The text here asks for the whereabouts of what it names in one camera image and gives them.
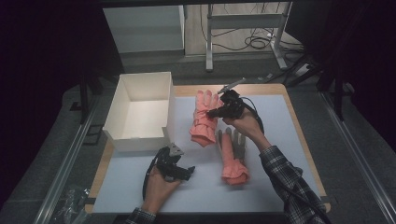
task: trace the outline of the person's right hand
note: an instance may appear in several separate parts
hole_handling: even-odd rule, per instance
[[[223,121],[228,125],[233,125],[238,132],[250,138],[259,150],[263,150],[271,146],[260,129],[259,122],[248,109],[244,109],[240,119],[224,118]]]

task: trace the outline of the person's left hand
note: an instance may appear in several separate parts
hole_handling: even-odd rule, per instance
[[[141,208],[152,214],[157,214],[180,183],[180,180],[174,182],[165,181],[160,171],[154,166],[148,177],[146,199]]]

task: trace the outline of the human arm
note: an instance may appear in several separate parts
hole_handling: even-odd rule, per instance
[[[125,223],[153,223],[158,211],[180,183],[180,180],[173,182],[165,181],[160,171],[154,166],[149,174],[145,201],[143,201],[140,208],[136,207],[128,219],[125,220]]]
[[[320,217],[319,213],[324,214],[325,207],[302,178],[303,170],[294,167],[276,146],[270,144],[253,114],[245,109],[240,119],[223,120],[226,124],[233,125],[238,132],[250,138],[257,146],[262,159],[262,167],[269,175],[277,195],[285,203],[284,213],[289,223],[324,223],[327,217]],[[295,194],[300,195],[311,205],[299,199]]]

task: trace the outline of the shirt cuff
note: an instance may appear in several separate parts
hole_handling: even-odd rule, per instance
[[[141,208],[136,207],[132,214],[126,219],[129,224],[151,224],[154,222],[155,215]]]

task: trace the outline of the person's right arm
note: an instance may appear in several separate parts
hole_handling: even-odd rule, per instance
[[[323,203],[302,178],[303,170],[294,167],[276,146],[270,144],[251,112],[245,109],[240,119],[223,119],[223,121],[233,125],[238,132],[250,138],[257,146],[262,167],[270,177],[277,195],[285,203],[284,213],[289,223],[324,223],[310,206],[282,188],[285,186],[291,189],[325,214]]]

